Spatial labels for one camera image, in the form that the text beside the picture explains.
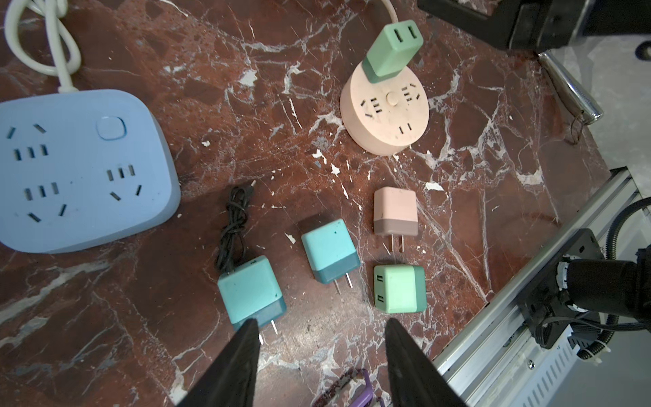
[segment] power button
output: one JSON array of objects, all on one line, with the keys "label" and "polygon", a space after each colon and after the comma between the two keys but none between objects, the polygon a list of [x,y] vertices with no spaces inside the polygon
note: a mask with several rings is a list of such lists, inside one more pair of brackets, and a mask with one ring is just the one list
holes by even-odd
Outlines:
[{"label": "power button", "polygon": [[97,120],[97,134],[104,140],[121,139],[126,135],[126,126],[117,116],[104,116]]}]

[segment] light blue charger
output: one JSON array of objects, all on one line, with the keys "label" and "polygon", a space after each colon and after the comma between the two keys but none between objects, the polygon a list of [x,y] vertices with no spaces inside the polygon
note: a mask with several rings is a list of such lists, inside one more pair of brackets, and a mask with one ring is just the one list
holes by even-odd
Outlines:
[{"label": "light blue charger", "polygon": [[348,273],[359,268],[361,262],[343,219],[305,233],[301,240],[312,273],[319,283],[330,284],[334,281],[339,291],[337,279],[346,275],[348,284],[353,287]]},{"label": "light blue charger", "polygon": [[255,318],[258,326],[263,327],[287,311],[283,293],[266,256],[246,262],[232,273],[220,275],[217,286],[236,331],[247,319]]},{"label": "light blue charger", "polygon": [[168,220],[180,188],[169,147],[135,96],[104,89],[0,104],[0,242],[64,253]]}]

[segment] green usb charger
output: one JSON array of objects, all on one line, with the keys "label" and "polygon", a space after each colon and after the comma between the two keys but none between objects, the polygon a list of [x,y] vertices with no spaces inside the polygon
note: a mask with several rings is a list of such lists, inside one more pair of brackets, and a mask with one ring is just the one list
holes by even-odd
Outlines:
[{"label": "green usb charger", "polygon": [[373,269],[375,306],[387,314],[420,313],[427,308],[425,269],[388,264]]},{"label": "green usb charger", "polygon": [[394,77],[422,47],[422,35],[413,20],[387,24],[362,62],[371,83]]}]

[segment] black cable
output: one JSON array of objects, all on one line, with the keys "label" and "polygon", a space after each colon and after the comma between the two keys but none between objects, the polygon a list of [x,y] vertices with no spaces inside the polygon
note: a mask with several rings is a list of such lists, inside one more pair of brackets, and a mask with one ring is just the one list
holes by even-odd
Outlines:
[{"label": "black cable", "polygon": [[[244,231],[246,221],[249,219],[246,210],[249,206],[251,196],[253,196],[254,185],[255,181],[253,181],[251,185],[245,187],[233,187],[230,191],[229,201],[226,204],[229,223],[221,231],[221,236],[219,238],[219,252],[215,259],[215,267],[221,273],[232,272],[235,269],[236,263],[241,262],[246,254],[246,245],[244,244],[242,232]],[[240,241],[241,252],[238,260],[234,261],[233,254],[236,238]]]},{"label": "black cable", "polygon": [[[624,226],[624,222],[626,222],[626,220],[638,210],[646,208],[649,205],[651,205],[651,198],[640,199],[639,201],[625,207],[625,209],[621,211],[619,215],[617,215],[615,220],[613,220],[610,229],[608,229],[608,236],[606,238],[606,259],[616,259],[617,237],[619,236],[619,232],[622,230],[622,226]],[[606,318],[606,326],[617,325],[618,323],[618,315],[608,315]],[[596,355],[605,349],[604,344],[608,344],[613,338],[614,334],[615,331],[613,330],[603,329],[599,336],[597,336],[597,340],[589,344],[586,349],[580,350],[577,355],[581,359],[590,359],[593,355]]]},{"label": "black cable", "polygon": [[639,322],[632,322],[630,324],[617,324],[617,325],[607,325],[599,324],[587,319],[572,318],[570,316],[550,316],[549,318],[543,319],[540,323],[541,325],[551,324],[553,322],[568,321],[573,324],[582,324],[588,325],[601,330],[612,331],[612,332],[630,332],[630,331],[643,331],[646,329],[644,324]]}]

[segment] pink charger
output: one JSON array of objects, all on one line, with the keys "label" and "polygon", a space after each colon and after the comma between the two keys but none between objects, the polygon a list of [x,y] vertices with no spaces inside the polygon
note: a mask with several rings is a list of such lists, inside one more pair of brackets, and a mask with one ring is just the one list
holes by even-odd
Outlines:
[{"label": "pink charger", "polygon": [[391,235],[391,251],[393,235],[399,234],[400,249],[404,252],[404,237],[418,235],[416,193],[390,186],[375,191],[373,229],[380,236]]}]

